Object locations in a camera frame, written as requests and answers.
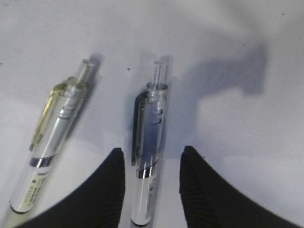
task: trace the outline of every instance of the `black ribbed surface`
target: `black ribbed surface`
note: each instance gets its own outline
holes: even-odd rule
[[[189,228],[299,228],[231,186],[191,146],[181,157],[180,181]]]
[[[115,148],[79,188],[19,228],[117,228],[124,191],[124,156]]]
[[[188,228],[220,228],[196,173],[184,154],[180,162],[180,196]]]

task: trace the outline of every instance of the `pen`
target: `pen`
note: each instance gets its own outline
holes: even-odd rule
[[[90,88],[86,81],[93,66],[93,63],[84,59],[75,77],[70,77],[51,91],[29,147],[31,158],[10,200],[13,212],[24,214],[35,204],[37,195],[52,169],[52,161],[60,151]]]
[[[153,81],[137,96],[134,108],[132,165],[136,165],[137,190],[131,220],[138,226],[151,220],[168,90],[163,82],[165,63],[154,62],[154,65]]]

